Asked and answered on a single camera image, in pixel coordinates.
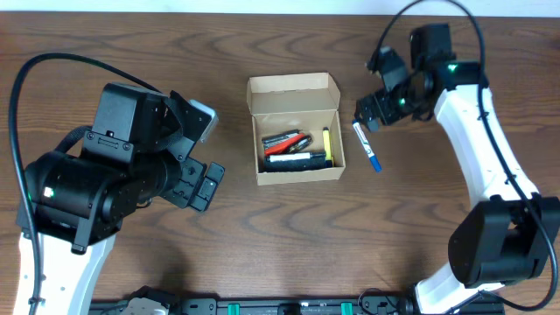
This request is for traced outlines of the brown cardboard box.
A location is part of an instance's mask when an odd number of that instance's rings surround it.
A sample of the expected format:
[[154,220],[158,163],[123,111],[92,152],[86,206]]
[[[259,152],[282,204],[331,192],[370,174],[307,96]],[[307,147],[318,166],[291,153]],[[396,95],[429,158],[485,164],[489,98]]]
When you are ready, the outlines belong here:
[[[259,186],[337,180],[346,169],[340,127],[340,90],[329,73],[257,76],[248,79],[247,104]],[[288,132],[311,140],[304,152],[328,160],[301,171],[269,171],[263,139]]]

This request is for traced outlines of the white marker black cap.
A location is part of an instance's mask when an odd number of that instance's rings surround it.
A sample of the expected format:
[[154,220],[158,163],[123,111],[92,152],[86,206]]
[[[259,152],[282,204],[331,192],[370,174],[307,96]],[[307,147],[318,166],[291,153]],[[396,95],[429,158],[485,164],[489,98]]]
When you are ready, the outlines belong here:
[[312,158],[325,158],[326,153],[322,152],[299,152],[293,154],[279,154],[279,155],[270,155],[266,157],[266,160],[271,163],[275,162],[285,162],[285,161],[296,161],[296,160],[304,160],[304,159],[312,159]]

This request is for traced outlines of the white marker blue cap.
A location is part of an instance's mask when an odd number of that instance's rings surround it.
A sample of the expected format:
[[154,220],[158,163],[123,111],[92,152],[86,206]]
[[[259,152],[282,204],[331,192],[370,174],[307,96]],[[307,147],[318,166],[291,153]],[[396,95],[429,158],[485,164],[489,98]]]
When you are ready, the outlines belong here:
[[372,167],[376,172],[381,172],[382,171],[381,164],[377,156],[375,155],[369,141],[367,140],[366,135],[364,134],[360,123],[357,120],[353,120],[353,129],[360,140],[362,148],[364,149],[370,164],[372,165]]

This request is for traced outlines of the yellow highlighter pen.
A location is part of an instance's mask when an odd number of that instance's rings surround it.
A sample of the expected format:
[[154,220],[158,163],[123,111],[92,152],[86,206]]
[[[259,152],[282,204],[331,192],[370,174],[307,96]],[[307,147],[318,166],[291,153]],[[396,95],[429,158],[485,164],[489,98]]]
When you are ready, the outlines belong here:
[[330,130],[327,127],[323,128],[322,136],[323,136],[323,144],[325,150],[325,166],[327,168],[330,168],[333,167],[333,151],[331,145]]

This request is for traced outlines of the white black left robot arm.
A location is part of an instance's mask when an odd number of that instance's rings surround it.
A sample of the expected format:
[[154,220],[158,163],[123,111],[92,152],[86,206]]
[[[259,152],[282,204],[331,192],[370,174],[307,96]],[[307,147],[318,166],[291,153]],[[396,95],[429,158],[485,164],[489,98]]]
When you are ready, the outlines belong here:
[[38,313],[87,313],[124,218],[153,199],[207,210],[224,169],[191,151],[217,122],[212,108],[177,93],[106,85],[93,125],[77,129],[80,155],[63,143],[25,169],[15,313],[29,311],[35,283]]

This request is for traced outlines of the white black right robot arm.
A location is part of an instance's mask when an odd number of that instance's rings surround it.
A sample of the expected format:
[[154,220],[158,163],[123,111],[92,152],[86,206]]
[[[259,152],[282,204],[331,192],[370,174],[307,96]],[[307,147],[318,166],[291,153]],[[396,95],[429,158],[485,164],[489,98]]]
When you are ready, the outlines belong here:
[[437,121],[463,173],[471,209],[448,242],[448,260],[418,282],[402,304],[408,314],[458,314],[507,302],[497,290],[556,267],[553,242],[559,200],[542,196],[522,170],[501,129],[482,60],[460,61],[447,24],[409,37],[410,59],[379,44],[367,68],[382,88],[359,99],[359,136],[404,118]]

